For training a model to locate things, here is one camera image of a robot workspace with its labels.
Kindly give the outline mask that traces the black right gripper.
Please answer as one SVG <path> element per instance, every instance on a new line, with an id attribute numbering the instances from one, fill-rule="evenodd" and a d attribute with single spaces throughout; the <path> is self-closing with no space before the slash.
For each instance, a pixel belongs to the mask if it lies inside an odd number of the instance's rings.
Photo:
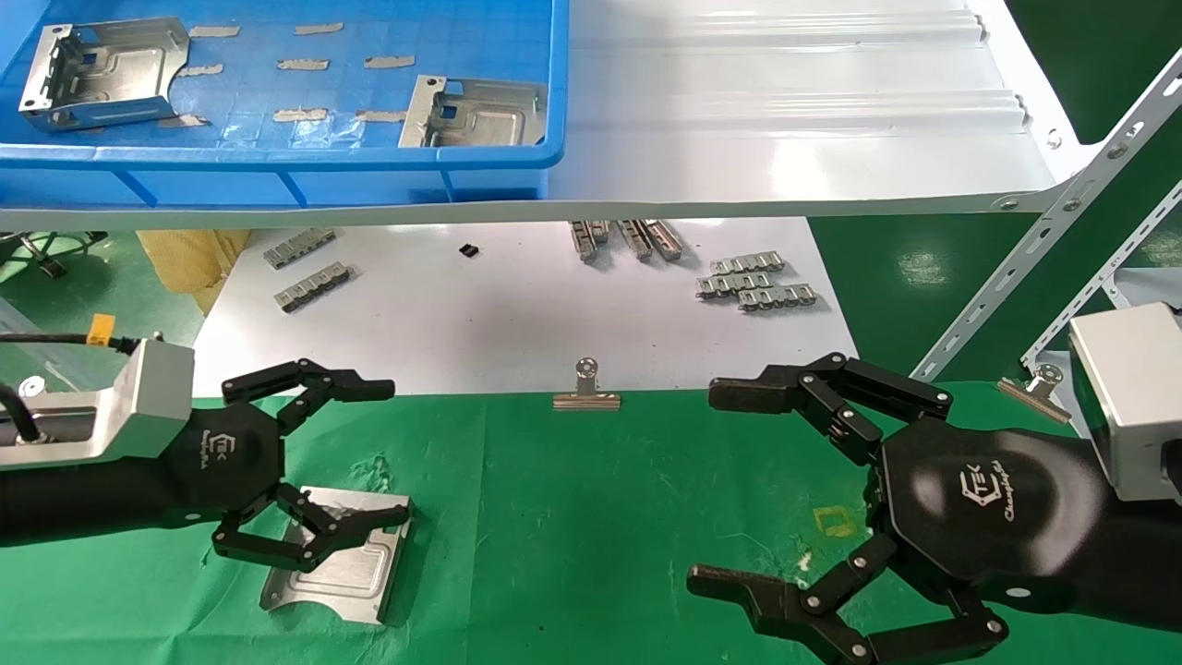
<path id="1" fill-rule="evenodd" d="M 1122 617 L 1104 554 L 1116 496 L 1087 443 L 955 428 L 944 422 L 950 395 L 836 352 L 768 365 L 754 379 L 713 379 L 706 397 L 717 411 L 799 413 L 846 459 L 873 465 L 878 534 L 814 585 L 689 569 L 689 593 L 742 607 L 758 635 L 801 644 L 823 664 L 950 664 L 1008 639 L 1007 622 L 980 599 L 1027 613 Z M 884 439 L 856 405 L 910 425 Z M 860 635 L 839 612 L 886 568 L 952 618 Z"/>

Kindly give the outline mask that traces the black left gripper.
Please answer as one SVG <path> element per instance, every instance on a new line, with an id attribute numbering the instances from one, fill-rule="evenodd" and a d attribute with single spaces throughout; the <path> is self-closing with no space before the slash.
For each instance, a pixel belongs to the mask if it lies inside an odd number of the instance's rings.
<path id="1" fill-rule="evenodd" d="M 301 393 L 275 419 L 254 405 L 233 405 L 296 387 Z M 353 369 L 324 369 L 301 358 L 223 382 L 221 395 L 223 408 L 195 408 L 169 445 L 169 488 L 175 498 L 169 526 L 221 521 L 212 533 L 216 555 L 280 571 L 316 571 L 336 552 L 359 548 L 375 533 L 410 523 L 408 497 L 279 484 L 282 437 L 332 400 L 390 400 L 395 382 L 366 380 Z M 286 514 L 296 537 L 241 530 L 269 506 Z"/>

